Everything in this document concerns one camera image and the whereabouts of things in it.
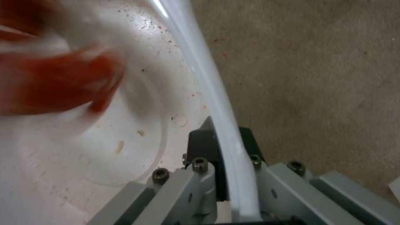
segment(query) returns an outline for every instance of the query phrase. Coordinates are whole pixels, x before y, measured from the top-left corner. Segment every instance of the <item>dirt speck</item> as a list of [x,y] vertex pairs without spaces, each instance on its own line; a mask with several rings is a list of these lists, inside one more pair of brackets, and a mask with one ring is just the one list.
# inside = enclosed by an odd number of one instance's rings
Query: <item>dirt speck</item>
[[222,57],[223,57],[224,59],[227,59],[227,58],[228,58],[228,53],[227,53],[226,51],[223,51],[223,52],[222,52]]
[[124,145],[125,145],[125,142],[123,140],[120,140],[118,142],[117,148],[115,149],[115,154],[119,155],[121,153],[122,149],[124,148]]
[[144,137],[146,135],[146,133],[142,130],[138,130],[137,133],[142,137]]

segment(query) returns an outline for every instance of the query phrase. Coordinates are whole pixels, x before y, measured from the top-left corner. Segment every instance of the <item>socket head bolt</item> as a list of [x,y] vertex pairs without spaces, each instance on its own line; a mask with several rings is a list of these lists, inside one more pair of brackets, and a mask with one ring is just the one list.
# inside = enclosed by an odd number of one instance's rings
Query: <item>socket head bolt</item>
[[170,172],[166,168],[158,168],[153,171],[153,182],[158,185],[163,185],[170,178]]
[[208,161],[206,158],[198,157],[192,160],[192,168],[194,172],[205,173],[208,170]]
[[261,168],[261,158],[258,155],[250,155],[250,159],[253,163],[254,169]]
[[188,160],[188,154],[183,153],[183,154],[182,154],[182,164],[183,164],[184,166],[186,166],[187,160]]
[[302,162],[293,160],[287,164],[287,167],[301,177],[306,174],[306,166]]

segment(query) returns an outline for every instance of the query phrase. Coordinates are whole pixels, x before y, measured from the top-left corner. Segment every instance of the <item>red blurred object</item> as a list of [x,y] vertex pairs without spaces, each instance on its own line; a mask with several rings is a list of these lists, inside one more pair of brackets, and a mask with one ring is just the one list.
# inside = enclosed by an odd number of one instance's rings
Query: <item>red blurred object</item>
[[[0,0],[0,25],[22,31],[0,31],[0,40],[16,43],[37,37],[45,29],[45,18],[55,12],[51,6],[45,0]],[[0,53],[0,114],[61,112],[88,102],[90,112],[104,112],[121,82],[123,66],[110,50],[88,58],[97,48],[39,59]]]

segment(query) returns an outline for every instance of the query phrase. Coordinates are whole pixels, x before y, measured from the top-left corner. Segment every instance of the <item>beige carpet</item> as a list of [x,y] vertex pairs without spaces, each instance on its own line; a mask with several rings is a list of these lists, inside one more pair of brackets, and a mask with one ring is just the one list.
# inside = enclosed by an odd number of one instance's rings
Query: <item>beige carpet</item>
[[400,1],[195,0],[237,119],[266,160],[336,169],[396,202]]

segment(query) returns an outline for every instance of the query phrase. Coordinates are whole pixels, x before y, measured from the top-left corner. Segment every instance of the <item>white plastic bowl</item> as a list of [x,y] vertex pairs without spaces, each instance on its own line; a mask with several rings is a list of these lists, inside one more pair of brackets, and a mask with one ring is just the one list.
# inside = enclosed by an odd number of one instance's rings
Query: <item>white plastic bowl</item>
[[85,224],[128,181],[145,182],[156,167],[181,167],[189,132],[209,115],[180,49],[148,3],[89,3],[130,34],[126,79],[94,124],[74,123],[85,106],[0,118],[1,224]]

